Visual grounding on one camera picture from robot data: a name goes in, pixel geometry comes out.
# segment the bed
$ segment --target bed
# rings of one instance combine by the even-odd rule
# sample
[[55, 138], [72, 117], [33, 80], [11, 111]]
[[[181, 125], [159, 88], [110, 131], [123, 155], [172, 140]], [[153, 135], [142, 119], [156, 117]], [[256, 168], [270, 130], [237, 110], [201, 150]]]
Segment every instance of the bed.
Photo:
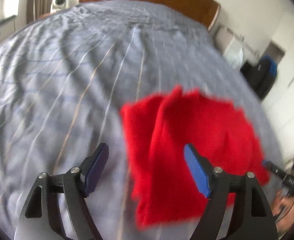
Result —
[[[119, 110], [176, 84], [184, 90], [199, 87], [242, 107], [266, 158], [282, 164], [258, 99], [213, 46], [208, 29], [220, 5], [213, 0], [80, 1], [87, 3], [39, 19], [0, 45], [0, 227], [14, 238], [40, 172], [65, 173], [106, 142], [110, 158], [87, 199], [102, 237], [189, 239], [197, 220], [136, 228]], [[277, 188], [275, 179], [264, 187], [269, 200]], [[66, 233], [74, 238], [63, 198], [60, 210]], [[227, 210], [219, 237], [230, 217]]]

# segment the human hand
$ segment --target human hand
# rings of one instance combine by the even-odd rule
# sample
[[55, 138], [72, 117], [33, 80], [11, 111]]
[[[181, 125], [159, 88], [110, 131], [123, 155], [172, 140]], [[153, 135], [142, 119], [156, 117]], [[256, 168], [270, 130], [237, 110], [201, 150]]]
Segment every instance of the human hand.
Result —
[[282, 197], [281, 190], [279, 190], [270, 205], [272, 214], [274, 216], [279, 214], [282, 206], [284, 206], [285, 209], [278, 218], [280, 221], [276, 224], [277, 230], [281, 232], [286, 231], [294, 222], [294, 197]]

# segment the red cloth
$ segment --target red cloth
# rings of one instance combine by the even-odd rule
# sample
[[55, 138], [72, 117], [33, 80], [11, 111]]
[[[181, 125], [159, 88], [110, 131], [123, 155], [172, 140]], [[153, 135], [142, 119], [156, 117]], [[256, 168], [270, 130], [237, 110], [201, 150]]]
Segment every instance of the red cloth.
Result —
[[[136, 223], [146, 226], [200, 217], [207, 199], [198, 192], [184, 160], [192, 143], [213, 166], [243, 175], [252, 171], [268, 182], [263, 153], [242, 110], [198, 91], [152, 95], [121, 109], [131, 175], [138, 200]], [[234, 201], [230, 194], [228, 204]]]

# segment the cable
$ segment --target cable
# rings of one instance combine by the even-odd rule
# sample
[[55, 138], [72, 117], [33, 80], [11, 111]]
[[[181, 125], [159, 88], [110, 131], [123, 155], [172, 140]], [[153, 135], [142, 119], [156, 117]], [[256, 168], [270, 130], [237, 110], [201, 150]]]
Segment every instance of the cable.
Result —
[[289, 210], [287, 211], [287, 213], [281, 218], [281, 219], [279, 219], [278, 221], [276, 221], [275, 223], [277, 224], [277, 223], [279, 223], [286, 215], [288, 215], [288, 213], [290, 212], [290, 210], [292, 209], [292, 207], [293, 207], [293, 205], [294, 205], [294, 202], [293, 202], [293, 204], [291, 205], [291, 207], [289, 208]]

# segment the blue gripper pad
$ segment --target blue gripper pad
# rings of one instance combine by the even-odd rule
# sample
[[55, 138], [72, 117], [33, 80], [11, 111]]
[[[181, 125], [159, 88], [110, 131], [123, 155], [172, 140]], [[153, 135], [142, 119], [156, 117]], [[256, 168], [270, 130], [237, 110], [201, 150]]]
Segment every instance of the blue gripper pad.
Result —
[[201, 164], [198, 162], [195, 154], [198, 153], [194, 153], [192, 149], [189, 147], [189, 145], [186, 144], [184, 149], [184, 155], [188, 168], [192, 174], [192, 177], [194, 178], [194, 181], [197, 185], [199, 192], [204, 194], [204, 196], [208, 198], [211, 194], [211, 190], [209, 187], [209, 179]]
[[84, 176], [84, 193], [89, 196], [90, 193], [94, 192], [106, 162], [109, 157], [108, 145], [101, 143], [95, 150], [86, 168], [82, 171]]

